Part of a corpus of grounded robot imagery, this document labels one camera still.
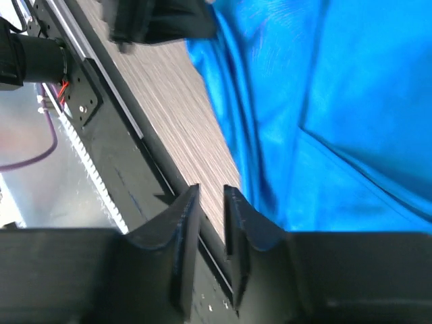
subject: black bracket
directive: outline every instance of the black bracket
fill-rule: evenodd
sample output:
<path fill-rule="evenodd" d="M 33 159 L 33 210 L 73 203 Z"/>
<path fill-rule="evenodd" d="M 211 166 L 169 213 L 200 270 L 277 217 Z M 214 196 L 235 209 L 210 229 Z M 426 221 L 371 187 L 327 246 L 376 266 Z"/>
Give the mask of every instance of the black bracket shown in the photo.
<path fill-rule="evenodd" d="M 45 0 L 36 0 L 33 5 L 34 14 L 28 23 L 28 34 L 35 37 L 47 37 L 57 40 L 65 48 L 72 48 L 66 43 L 68 39 L 59 31 L 51 19 L 53 13 Z M 102 96 L 97 91 L 91 78 L 86 74 L 85 65 L 89 59 L 82 61 L 79 57 L 73 57 L 67 66 L 67 80 L 69 85 L 64 92 L 64 99 L 72 115 L 71 122 L 77 128 L 84 127 L 103 103 Z"/>

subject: blue garment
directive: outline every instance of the blue garment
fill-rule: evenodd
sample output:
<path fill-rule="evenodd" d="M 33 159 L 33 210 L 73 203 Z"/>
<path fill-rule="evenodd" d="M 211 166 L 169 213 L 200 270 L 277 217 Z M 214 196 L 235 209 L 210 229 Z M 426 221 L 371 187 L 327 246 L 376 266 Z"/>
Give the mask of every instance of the blue garment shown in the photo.
<path fill-rule="evenodd" d="M 289 231 L 432 232 L 432 1 L 212 8 L 188 51 L 248 201 Z"/>

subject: black metal frame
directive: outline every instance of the black metal frame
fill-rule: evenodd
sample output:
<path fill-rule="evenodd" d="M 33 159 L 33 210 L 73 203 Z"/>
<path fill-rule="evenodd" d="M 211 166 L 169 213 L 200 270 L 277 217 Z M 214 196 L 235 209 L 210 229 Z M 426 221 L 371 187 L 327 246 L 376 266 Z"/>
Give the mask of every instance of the black metal frame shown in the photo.
<path fill-rule="evenodd" d="M 47 1 L 36 0 L 32 8 L 38 18 L 36 21 L 43 22 L 42 27 L 45 25 L 47 36 L 60 38 L 72 50 L 74 69 L 83 71 L 88 78 L 88 83 L 93 85 L 91 91 L 88 92 L 91 97 L 95 95 L 94 91 L 97 89 L 99 98 L 97 108 L 95 108 L 97 113 L 92 115 L 84 127 L 80 121 L 72 120 L 72 123 L 80 134 L 88 154 L 126 225 L 132 231 L 164 211 L 176 197 L 188 189 L 188 185 L 142 112 L 101 40 L 85 18 L 80 6 L 74 0 L 66 0 L 65 3 L 85 37 L 92 44 L 98 59 L 102 62 L 143 133 L 142 138 L 137 135 L 132 122 L 95 62 L 91 59 L 82 61 L 79 58 L 78 52 Z M 74 88 L 71 88 L 70 91 L 69 95 L 74 96 Z M 70 101 L 69 104 L 72 105 L 71 110 L 78 110 L 76 106 L 79 103 Z M 201 218 L 198 251 L 205 261 L 201 263 L 201 266 L 205 264 L 206 267 L 206 269 L 202 268 L 202 271 L 205 273 L 211 271 L 216 278 L 217 285 L 209 282 L 209 287 L 221 290 L 224 295 L 223 301 L 226 300 L 230 304 L 232 299 L 231 273 L 229 263 L 225 258 L 224 244 L 208 217 L 200 207 L 198 208 Z"/>

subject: purple wire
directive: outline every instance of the purple wire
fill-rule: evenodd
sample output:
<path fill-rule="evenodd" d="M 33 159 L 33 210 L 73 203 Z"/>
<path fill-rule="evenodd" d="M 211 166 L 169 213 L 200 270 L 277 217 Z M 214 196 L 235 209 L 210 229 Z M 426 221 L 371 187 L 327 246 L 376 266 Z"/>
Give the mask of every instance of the purple wire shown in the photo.
<path fill-rule="evenodd" d="M 28 167 L 29 165 L 33 165 L 35 163 L 38 163 L 38 162 L 42 161 L 43 159 L 46 159 L 57 148 L 59 141 L 58 141 L 57 135 L 55 133 L 53 121 L 52 121 L 51 116 L 49 115 L 49 112 L 47 109 L 47 103 L 45 102 L 46 92 L 45 92 L 42 84 L 37 84 L 36 86 L 37 86 L 37 90 L 38 90 L 39 95 L 42 96 L 42 98 L 43 98 L 40 104 L 41 104 L 42 108 L 44 109 L 44 115 L 47 118 L 49 130 L 51 133 L 51 137 L 53 139 L 53 144 L 51 144 L 51 146 L 44 153 L 42 153 L 36 157 L 33 157 L 31 159 L 24 160 L 24 161 L 17 162 L 17 163 L 13 163 L 13 164 L 9 164 L 9 165 L 0 165 L 0 173 L 13 171 L 16 169 L 21 169 L 22 167 Z"/>

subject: purple cable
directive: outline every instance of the purple cable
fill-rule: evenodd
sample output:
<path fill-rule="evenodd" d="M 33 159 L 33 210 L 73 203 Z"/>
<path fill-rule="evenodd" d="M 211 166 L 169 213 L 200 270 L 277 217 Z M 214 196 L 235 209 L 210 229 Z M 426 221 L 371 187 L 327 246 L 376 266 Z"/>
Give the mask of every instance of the purple cable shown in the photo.
<path fill-rule="evenodd" d="M 29 165 L 33 165 L 35 163 L 38 163 L 38 162 L 42 161 L 43 159 L 47 158 L 49 155 L 51 155 L 51 153 L 54 152 L 55 149 L 57 148 L 59 141 L 58 141 L 57 135 L 55 133 L 53 121 L 51 120 L 51 116 L 49 115 L 49 112 L 47 109 L 47 103 L 45 102 L 46 92 L 45 92 L 42 84 L 37 84 L 36 86 L 37 86 L 37 91 L 38 91 L 39 95 L 42 96 L 42 98 L 43 98 L 42 101 L 40 102 L 40 104 L 41 104 L 42 108 L 44 109 L 44 115 L 47 118 L 49 130 L 51 132 L 51 137 L 53 139 L 53 144 L 51 144 L 51 146 L 44 153 L 38 155 L 37 157 L 33 157 L 29 160 L 13 163 L 13 164 L 9 164 L 9 165 L 0 165 L 0 173 L 13 171 L 16 169 L 21 169 L 22 167 L 28 167 Z"/>

